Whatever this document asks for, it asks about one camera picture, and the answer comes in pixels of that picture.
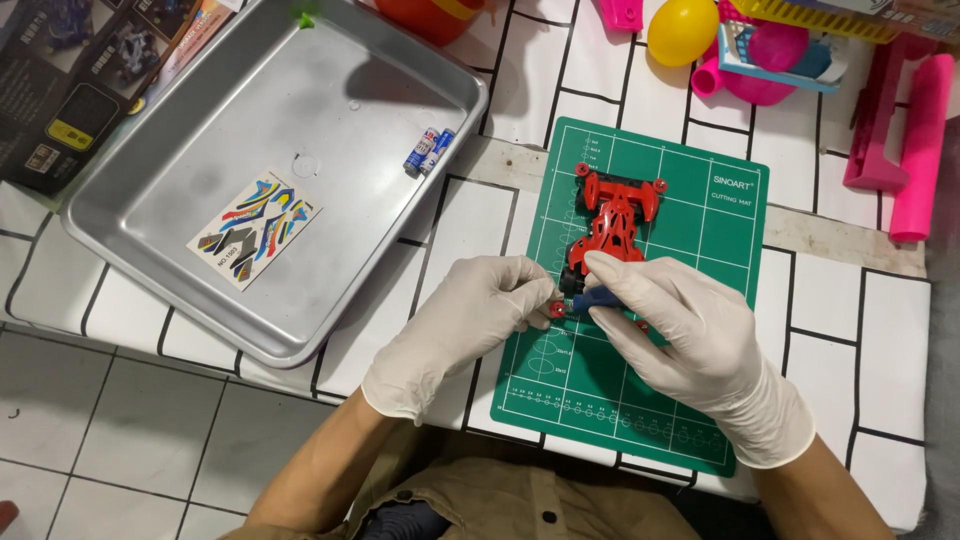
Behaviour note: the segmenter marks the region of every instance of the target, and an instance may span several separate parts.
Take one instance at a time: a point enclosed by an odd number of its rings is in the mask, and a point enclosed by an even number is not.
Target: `yellow plastic egg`
[[[667,0],[647,28],[647,48],[670,67],[700,58],[717,37],[720,15],[712,0]]]

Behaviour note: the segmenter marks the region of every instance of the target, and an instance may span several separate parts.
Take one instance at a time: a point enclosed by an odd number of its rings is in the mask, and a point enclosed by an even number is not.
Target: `tiled floor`
[[[3,540],[210,540],[332,411],[204,368],[0,327]]]

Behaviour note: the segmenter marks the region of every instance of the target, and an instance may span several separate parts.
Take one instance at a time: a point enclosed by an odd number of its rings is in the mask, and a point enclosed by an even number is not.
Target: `sticker sheet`
[[[269,168],[186,247],[244,290],[322,209]]]

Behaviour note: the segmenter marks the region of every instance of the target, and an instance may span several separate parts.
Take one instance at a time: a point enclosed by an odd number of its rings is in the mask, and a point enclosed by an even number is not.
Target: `yellow plastic basket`
[[[780,0],[730,0],[730,2],[739,12],[750,17],[792,24],[839,36],[859,37],[873,43],[889,43],[899,34],[879,24],[871,24]]]

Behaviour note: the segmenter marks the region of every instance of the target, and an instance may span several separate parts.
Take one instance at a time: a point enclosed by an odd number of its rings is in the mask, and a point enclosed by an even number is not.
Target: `table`
[[[646,22],[660,3],[646,3]],[[475,130],[485,136],[470,138],[308,363],[278,371],[251,360],[110,268],[67,236],[58,217],[6,183],[0,183],[0,318],[117,343],[121,356],[171,356],[338,404],[456,258],[524,253],[546,155],[511,143],[542,146],[553,121],[572,116],[770,166],[756,299],[761,348],[800,388],[818,431],[886,522],[897,530],[915,527],[925,489],[930,284],[923,246],[891,245],[882,232],[890,199],[840,184],[869,46],[853,47],[851,72],[837,94],[798,90],[775,107],[755,108],[725,92],[706,102],[692,96],[689,67],[652,62],[643,36],[607,34],[593,3],[495,5],[494,14],[481,13],[448,47],[491,86],[491,110]],[[904,94],[898,101],[905,100]],[[905,111],[895,114],[894,140]],[[720,479],[495,422],[490,407],[500,354],[446,380],[426,421],[729,497],[756,497],[744,467]]]

